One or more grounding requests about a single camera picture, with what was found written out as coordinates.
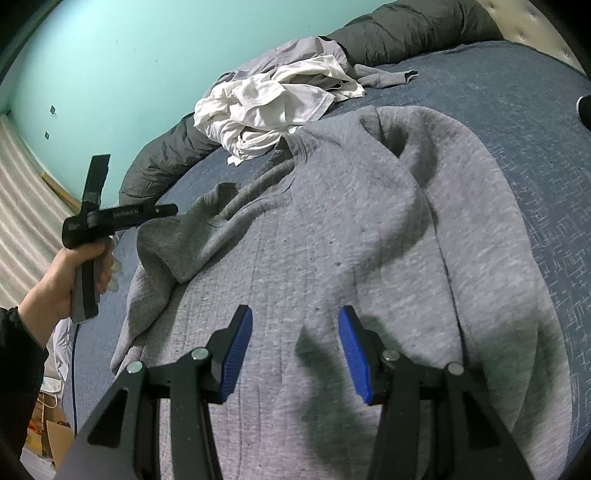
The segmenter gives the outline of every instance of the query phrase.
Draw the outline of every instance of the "mint green wall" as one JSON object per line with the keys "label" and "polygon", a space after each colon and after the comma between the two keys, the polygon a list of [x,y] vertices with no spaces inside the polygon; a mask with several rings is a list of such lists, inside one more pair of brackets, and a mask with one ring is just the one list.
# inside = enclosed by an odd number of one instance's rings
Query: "mint green wall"
{"label": "mint green wall", "polygon": [[103,192],[103,205],[111,206],[141,147],[192,111],[220,74],[292,38],[327,34],[382,3],[64,0],[28,44],[12,118],[41,163],[78,198],[91,156],[111,153]]}

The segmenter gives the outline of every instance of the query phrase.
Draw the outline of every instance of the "sweatshirt sleeve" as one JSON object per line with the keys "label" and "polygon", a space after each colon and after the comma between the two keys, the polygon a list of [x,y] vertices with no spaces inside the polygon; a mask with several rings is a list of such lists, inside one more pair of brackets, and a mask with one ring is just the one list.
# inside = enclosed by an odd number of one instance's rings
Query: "sweatshirt sleeve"
{"label": "sweatshirt sleeve", "polygon": [[18,316],[0,308],[0,434],[19,458],[48,357]]}

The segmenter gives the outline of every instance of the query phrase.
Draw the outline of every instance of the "wooden trim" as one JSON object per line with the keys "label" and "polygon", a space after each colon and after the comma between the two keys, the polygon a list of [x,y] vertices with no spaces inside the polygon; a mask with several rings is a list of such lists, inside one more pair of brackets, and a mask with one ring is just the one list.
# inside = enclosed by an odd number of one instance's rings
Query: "wooden trim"
{"label": "wooden trim", "polygon": [[41,179],[47,183],[47,186],[55,193],[58,198],[66,204],[66,206],[74,213],[80,211],[82,204],[76,200],[72,195],[66,192],[54,179],[52,179],[46,172],[43,172]]}

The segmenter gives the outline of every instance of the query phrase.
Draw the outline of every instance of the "blue blanket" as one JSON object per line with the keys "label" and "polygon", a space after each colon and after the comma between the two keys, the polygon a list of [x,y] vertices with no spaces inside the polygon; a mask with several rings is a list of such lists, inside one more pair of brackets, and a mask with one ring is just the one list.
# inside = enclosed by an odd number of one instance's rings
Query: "blue blanket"
{"label": "blue blanket", "polygon": [[[366,105],[421,105],[456,118],[482,140],[509,181],[528,229],[532,251],[560,320],[571,371],[573,422],[569,458],[588,434],[591,409],[591,134],[579,122],[575,103],[591,94],[581,73],[556,59],[506,41],[460,46],[395,66],[416,69],[407,86],[368,90],[329,115]],[[270,155],[226,164],[217,150],[193,167],[162,199],[181,212],[221,181],[246,183]],[[112,382],[109,362],[125,316],[131,277],[138,263],[135,231],[116,250],[124,271],[121,288],[100,304],[96,320],[81,327],[76,346],[76,403],[83,423]],[[71,389],[65,395],[71,415]]]}

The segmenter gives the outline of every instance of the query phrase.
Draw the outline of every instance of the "tufted headboard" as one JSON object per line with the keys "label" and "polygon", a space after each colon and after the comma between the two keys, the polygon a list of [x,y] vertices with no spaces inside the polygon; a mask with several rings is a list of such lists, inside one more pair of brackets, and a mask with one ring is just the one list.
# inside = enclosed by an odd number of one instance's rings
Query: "tufted headboard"
{"label": "tufted headboard", "polygon": [[529,0],[478,0],[496,22],[507,40],[523,43],[547,53],[583,72],[554,25]]}

